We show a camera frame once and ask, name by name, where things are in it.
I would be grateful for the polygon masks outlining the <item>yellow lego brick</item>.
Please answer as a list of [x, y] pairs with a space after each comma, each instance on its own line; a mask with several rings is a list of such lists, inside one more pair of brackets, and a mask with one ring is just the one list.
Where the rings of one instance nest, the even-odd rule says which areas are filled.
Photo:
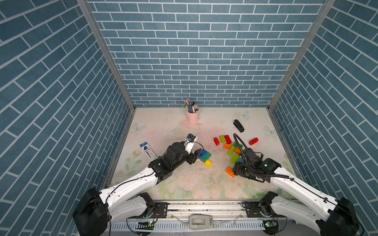
[[210, 160], [206, 160], [204, 162], [204, 164], [207, 166], [207, 167], [210, 167], [212, 165], [212, 162]]

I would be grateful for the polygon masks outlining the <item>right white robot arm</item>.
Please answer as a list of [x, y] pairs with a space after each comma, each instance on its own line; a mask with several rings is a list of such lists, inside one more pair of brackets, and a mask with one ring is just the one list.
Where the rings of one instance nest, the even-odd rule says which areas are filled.
[[234, 175], [252, 181], [268, 182], [291, 194], [298, 203], [269, 191], [258, 208], [265, 217], [282, 215], [291, 218], [322, 236], [355, 236], [363, 229], [351, 201], [337, 199], [300, 180], [271, 158], [262, 159], [251, 148], [240, 152], [242, 162], [236, 162]]

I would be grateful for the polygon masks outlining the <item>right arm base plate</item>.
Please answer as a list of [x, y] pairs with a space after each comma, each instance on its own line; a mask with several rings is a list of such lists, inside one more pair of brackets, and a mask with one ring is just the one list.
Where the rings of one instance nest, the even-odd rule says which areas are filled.
[[272, 208], [260, 202], [242, 202], [242, 207], [245, 209], [248, 218], [264, 217], [264, 218], [277, 218], [284, 217], [273, 212]]

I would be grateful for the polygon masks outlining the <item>dark green lego brick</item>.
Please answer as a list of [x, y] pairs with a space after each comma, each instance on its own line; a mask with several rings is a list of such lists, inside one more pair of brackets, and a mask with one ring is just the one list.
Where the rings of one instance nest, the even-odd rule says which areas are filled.
[[207, 152], [201, 156], [200, 160], [205, 163], [209, 160], [210, 157], [211, 157], [211, 154]]

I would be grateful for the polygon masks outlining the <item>red lego brick bottom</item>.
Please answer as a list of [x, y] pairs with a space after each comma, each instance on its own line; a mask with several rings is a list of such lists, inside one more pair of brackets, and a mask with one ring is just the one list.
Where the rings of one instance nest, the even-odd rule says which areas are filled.
[[254, 145], [254, 144], [256, 144], [256, 143], [258, 143], [259, 142], [259, 139], [258, 138], [254, 138], [254, 139], [252, 139], [252, 140], [250, 140], [249, 141], [249, 145]]

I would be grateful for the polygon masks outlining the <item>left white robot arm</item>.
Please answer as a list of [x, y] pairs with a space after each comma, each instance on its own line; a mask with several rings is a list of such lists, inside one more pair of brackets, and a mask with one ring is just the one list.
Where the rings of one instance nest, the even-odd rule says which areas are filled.
[[87, 190], [72, 213], [79, 235], [100, 236], [113, 223], [149, 216], [155, 203], [145, 190], [169, 178], [183, 163], [195, 163], [201, 151], [192, 151], [196, 140], [195, 135], [189, 134], [131, 178], [100, 191], [94, 187]]

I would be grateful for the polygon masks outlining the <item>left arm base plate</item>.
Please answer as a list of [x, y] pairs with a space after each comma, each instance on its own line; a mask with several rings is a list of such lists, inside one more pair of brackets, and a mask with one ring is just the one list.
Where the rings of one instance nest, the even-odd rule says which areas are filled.
[[153, 216], [158, 219], [166, 218], [168, 212], [168, 202], [155, 202], [154, 206], [147, 206], [146, 210], [132, 218], [152, 218]]

